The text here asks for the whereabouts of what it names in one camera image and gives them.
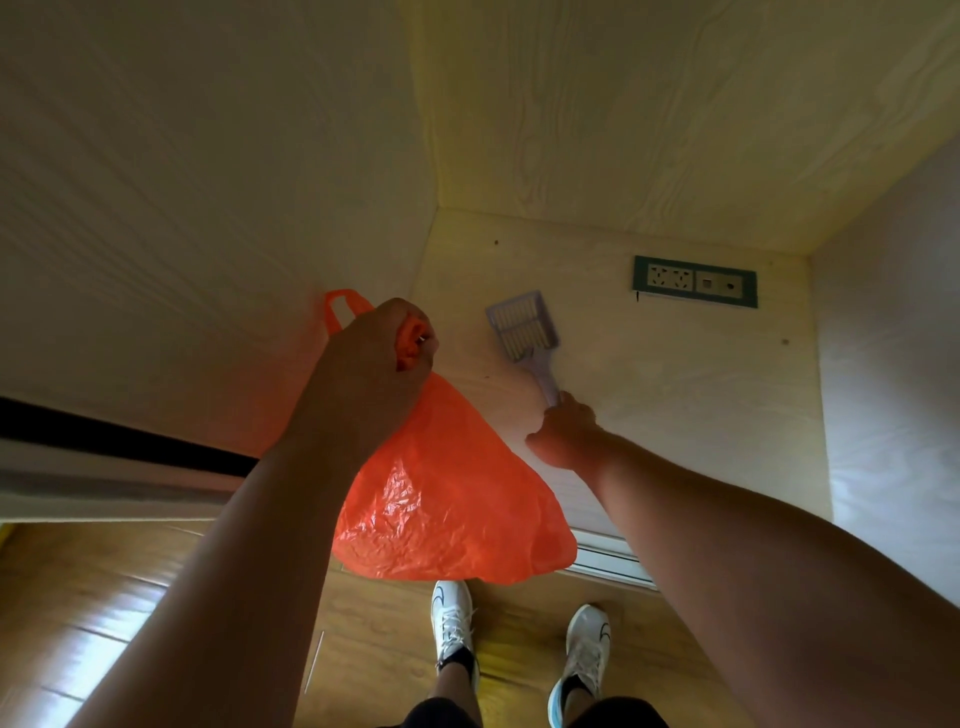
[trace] red plastic bag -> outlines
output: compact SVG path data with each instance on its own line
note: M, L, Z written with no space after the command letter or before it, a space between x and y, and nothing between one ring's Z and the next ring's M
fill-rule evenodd
M331 291L324 312L330 334L341 329L330 307L341 296L354 314L372 310L356 291ZM411 318L400 328L398 352L416 345L411 324L418 323ZM410 417L354 479L333 553L371 578L512 584L565 569L577 544L542 478L431 373Z

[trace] person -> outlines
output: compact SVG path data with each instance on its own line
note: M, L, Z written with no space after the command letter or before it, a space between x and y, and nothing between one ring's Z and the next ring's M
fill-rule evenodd
M428 326L415 366L396 370L411 315L427 321L389 301L330 338L283 435L74 728L291 725L337 515L437 350ZM607 432L570 395L527 443L584 480L758 725L960 724L960 610L871 547ZM471 611L464 584L437 585L439 675L407 728L481 724ZM610 639L600 610L574 616L554 728L665 725L636 698L598 699Z

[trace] forearm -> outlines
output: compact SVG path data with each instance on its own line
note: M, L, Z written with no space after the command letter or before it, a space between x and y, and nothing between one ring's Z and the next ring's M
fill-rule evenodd
M887 698L943 705L958 613L874 549L602 431L576 470L761 722L856 724L876 711L882 724ZM905 675L941 699L904 696Z
M204 536L80 726L289 725L333 530L358 464L281 442Z

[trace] hand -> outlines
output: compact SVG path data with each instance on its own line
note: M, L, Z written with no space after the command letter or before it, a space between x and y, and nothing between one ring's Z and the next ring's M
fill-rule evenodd
M427 331L413 366L399 372L396 334L410 315ZM359 469L413 410L438 346L429 319L403 299L357 316L330 336L281 442L328 445Z
M538 432L527 435L527 447L547 465L570 471L588 466L594 446L607 435L593 410L560 393L560 404L543 413Z

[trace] cat litter scoop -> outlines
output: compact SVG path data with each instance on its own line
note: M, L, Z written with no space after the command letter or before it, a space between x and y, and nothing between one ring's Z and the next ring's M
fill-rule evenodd
M560 338L540 291L490 306L487 318L507 358L537 378L548 406L559 404L560 390L550 373L550 354L560 346Z

